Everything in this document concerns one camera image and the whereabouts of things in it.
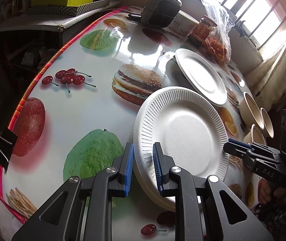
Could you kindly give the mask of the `person's right hand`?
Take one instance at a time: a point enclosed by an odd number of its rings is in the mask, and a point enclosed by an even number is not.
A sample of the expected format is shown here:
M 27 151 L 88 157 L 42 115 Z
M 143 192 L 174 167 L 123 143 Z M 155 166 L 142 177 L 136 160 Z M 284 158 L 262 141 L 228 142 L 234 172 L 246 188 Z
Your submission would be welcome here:
M 266 179 L 261 180 L 261 188 L 259 194 L 259 201 L 263 204 L 270 202 L 273 197 L 281 198 L 281 200 L 286 203 L 286 188 L 277 188 L 272 190 L 268 180 Z

